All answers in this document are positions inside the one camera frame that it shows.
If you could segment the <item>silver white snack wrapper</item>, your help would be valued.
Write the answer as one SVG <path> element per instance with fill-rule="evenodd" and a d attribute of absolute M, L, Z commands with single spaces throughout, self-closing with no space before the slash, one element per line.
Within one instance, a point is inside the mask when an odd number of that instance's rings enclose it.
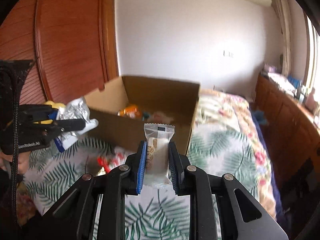
<path fill-rule="evenodd" d="M 84 97 L 72 100 L 64 107 L 60 106 L 55 121 L 61 127 L 61 134 L 54 142 L 61 153 L 74 145 L 82 135 L 99 125 L 97 119 L 90 118 L 90 110 Z"/>

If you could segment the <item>white red snack packet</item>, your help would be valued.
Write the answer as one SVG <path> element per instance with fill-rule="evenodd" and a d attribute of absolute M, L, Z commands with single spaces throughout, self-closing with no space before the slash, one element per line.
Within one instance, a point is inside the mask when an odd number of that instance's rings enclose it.
<path fill-rule="evenodd" d="M 131 151 L 127 151 L 124 148 L 116 146 L 110 153 L 104 153 L 97 157 L 98 165 L 101 167 L 101 174 L 107 174 L 112 169 L 118 167 L 119 165 L 125 164 L 125 161 Z"/>

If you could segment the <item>white cake bar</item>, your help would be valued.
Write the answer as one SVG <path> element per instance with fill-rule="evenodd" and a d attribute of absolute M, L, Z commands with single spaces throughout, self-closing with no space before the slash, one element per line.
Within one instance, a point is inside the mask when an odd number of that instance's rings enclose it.
<path fill-rule="evenodd" d="M 144 124 L 146 137 L 146 165 L 144 184 L 157 188 L 172 185 L 169 174 L 169 142 L 175 126 L 165 124 Z"/>

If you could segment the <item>silver orange foil pouch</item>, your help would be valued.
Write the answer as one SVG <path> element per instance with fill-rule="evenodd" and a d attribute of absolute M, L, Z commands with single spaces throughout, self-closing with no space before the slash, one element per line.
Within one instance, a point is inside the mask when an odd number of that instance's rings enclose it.
<path fill-rule="evenodd" d="M 124 109 L 118 111 L 117 116 L 140 120 L 143 117 L 143 114 L 137 105 L 128 105 Z"/>

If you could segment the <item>blue foil snack packet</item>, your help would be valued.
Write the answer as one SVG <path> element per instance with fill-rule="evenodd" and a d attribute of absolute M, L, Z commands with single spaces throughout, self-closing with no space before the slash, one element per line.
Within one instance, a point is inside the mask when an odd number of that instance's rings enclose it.
<path fill-rule="evenodd" d="M 148 120 L 148 118 L 151 116 L 151 114 L 150 113 L 148 113 L 148 112 L 143 112 L 142 113 L 142 120 L 143 121 L 146 121 L 146 120 Z"/>

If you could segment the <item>pink red snack bag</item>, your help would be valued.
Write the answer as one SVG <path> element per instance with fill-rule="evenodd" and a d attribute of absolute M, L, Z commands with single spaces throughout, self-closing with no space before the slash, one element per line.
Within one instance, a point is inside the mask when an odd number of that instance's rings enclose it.
<path fill-rule="evenodd" d="M 157 124 L 171 124 L 174 121 L 173 117 L 169 117 L 165 115 L 163 112 L 154 112 L 152 116 L 150 116 L 149 122 L 157 123 Z"/>

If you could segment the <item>yellow plush toy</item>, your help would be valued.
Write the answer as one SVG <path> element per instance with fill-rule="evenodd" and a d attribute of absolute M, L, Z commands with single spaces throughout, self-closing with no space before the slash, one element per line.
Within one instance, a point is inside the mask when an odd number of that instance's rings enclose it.
<path fill-rule="evenodd" d="M 51 124 L 57 117 L 58 111 L 60 109 L 65 109 L 65 105 L 63 103 L 55 103 L 53 101 L 46 101 L 44 103 L 45 105 L 50 105 L 54 110 L 52 113 L 49 114 L 49 119 L 47 120 L 42 120 L 42 121 L 37 121 L 35 124 Z"/>

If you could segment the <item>leaf print bed sheet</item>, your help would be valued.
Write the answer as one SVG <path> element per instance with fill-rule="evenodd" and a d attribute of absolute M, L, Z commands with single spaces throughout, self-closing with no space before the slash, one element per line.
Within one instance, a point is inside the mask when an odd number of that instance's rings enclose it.
<path fill-rule="evenodd" d="M 84 173 L 98 174 L 99 157 L 112 167 L 125 163 L 129 151 L 103 140 L 84 137 L 65 152 L 55 145 L 33 151 L 23 181 L 40 214 L 44 214 Z M 237 131 L 209 131 L 191 137 L 188 159 L 206 173 L 230 173 L 257 196 L 256 168 L 249 139 Z M 178 197 L 172 187 L 144 186 L 138 196 L 125 199 L 126 239 L 188 239 L 189 198 Z"/>

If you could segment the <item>brown cardboard box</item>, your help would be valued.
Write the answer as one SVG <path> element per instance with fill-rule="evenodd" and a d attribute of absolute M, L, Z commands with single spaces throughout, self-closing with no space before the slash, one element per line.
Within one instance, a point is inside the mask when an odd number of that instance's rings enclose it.
<path fill-rule="evenodd" d="M 180 154 L 186 154 L 199 100 L 200 84 L 144 76 L 121 76 L 105 84 L 104 90 L 85 95 L 90 117 L 98 126 L 88 135 L 112 146 L 135 152 L 145 139 L 140 119 L 122 117 L 118 112 L 135 105 L 142 113 L 162 113 L 175 126 L 172 140 Z"/>

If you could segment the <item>wooden wardrobe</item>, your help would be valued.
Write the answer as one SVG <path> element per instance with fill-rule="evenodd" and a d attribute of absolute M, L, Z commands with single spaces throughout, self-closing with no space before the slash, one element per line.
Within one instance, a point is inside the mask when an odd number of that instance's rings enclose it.
<path fill-rule="evenodd" d="M 1 59 L 34 61 L 22 104 L 103 89 L 119 75 L 115 0 L 1 0 Z"/>

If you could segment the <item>wooden side cabinet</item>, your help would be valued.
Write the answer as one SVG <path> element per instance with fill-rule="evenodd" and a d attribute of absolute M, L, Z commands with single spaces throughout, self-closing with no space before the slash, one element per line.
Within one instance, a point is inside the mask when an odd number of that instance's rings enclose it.
<path fill-rule="evenodd" d="M 254 106 L 263 111 L 263 128 L 277 187 L 282 188 L 304 164 L 310 163 L 319 177 L 319 130 L 311 114 L 274 83 L 258 75 Z"/>

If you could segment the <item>white patterned curtain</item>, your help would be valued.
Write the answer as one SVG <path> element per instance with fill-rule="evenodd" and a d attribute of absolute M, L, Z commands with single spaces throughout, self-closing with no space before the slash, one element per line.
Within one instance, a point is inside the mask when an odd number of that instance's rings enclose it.
<path fill-rule="evenodd" d="M 291 14 L 288 0 L 275 0 L 279 14 L 280 25 L 283 35 L 283 66 L 282 75 L 289 76 L 292 70 L 292 53 L 291 53 Z"/>

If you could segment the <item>wall switch plate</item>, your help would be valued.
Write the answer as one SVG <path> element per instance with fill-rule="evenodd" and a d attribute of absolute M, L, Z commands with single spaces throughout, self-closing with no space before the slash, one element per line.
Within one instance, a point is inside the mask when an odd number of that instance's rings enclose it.
<path fill-rule="evenodd" d="M 223 56 L 230 57 L 230 52 L 227 50 L 223 51 Z"/>

